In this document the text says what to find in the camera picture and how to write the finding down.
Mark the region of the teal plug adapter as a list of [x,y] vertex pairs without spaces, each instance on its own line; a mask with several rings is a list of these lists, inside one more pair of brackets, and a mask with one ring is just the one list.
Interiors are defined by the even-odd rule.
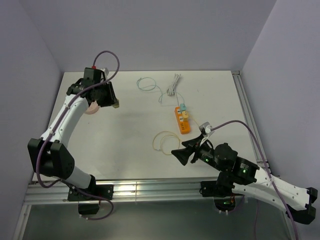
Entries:
[[179,111],[182,113],[183,111],[186,111],[187,110],[187,107],[184,103],[181,103],[179,105]]

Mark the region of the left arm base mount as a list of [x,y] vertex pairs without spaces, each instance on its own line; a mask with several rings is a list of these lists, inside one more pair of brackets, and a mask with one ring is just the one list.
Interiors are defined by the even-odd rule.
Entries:
[[[78,189],[76,187],[70,187],[67,201],[78,203],[78,213],[80,217],[97,221],[109,217],[114,211],[114,204],[111,202],[113,199],[114,185],[113,184],[103,184],[97,185],[93,192],[88,190]],[[109,212],[100,217],[93,217],[100,210],[101,203],[105,201],[110,204]]]

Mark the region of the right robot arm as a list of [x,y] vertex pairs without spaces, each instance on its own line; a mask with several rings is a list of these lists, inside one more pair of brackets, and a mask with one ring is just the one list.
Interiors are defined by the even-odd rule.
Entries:
[[182,165],[200,160],[219,171],[217,180],[201,182],[203,197],[246,195],[270,204],[292,217],[297,223],[309,225],[316,218],[313,203],[318,191],[313,187],[301,188],[273,175],[257,164],[238,156],[227,143],[214,147],[200,135],[182,143],[183,148],[171,151]]

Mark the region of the orange power strip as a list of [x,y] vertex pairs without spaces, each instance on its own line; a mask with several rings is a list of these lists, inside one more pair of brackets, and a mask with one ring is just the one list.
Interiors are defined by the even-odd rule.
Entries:
[[191,132],[191,127],[189,123],[189,118],[185,119],[182,116],[182,112],[179,111],[179,106],[174,110],[174,114],[177,120],[179,131],[182,135],[189,134]]

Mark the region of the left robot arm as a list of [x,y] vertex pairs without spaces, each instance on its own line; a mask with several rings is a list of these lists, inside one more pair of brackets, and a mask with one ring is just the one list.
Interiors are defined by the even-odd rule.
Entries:
[[83,77],[67,89],[63,105],[48,129],[40,138],[29,140],[31,164],[42,187],[46,185],[41,177],[52,177],[78,188],[86,200],[96,197],[96,178],[76,166],[68,144],[80,118],[93,103],[101,108],[119,106],[108,73],[106,68],[85,68]]

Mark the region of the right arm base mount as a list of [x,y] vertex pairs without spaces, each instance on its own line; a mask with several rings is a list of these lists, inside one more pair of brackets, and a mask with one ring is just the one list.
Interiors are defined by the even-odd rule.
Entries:
[[236,208],[236,199],[232,190],[217,184],[216,180],[201,181],[199,193],[204,198],[214,198],[214,205],[219,211],[229,212]]

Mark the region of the pink round power socket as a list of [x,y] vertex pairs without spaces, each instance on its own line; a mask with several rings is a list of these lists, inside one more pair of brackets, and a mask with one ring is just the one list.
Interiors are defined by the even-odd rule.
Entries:
[[87,110],[85,111],[86,115],[93,115],[95,114],[98,110],[100,109],[100,106],[98,105],[98,103],[96,101],[92,102],[90,104],[90,106],[87,108]]

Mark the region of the dark yellow plug adapter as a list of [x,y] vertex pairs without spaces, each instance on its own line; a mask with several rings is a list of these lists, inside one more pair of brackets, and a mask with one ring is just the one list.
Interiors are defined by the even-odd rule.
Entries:
[[120,104],[119,104],[119,103],[118,103],[118,104],[113,104],[112,107],[113,107],[114,109],[117,109],[117,108],[120,107]]

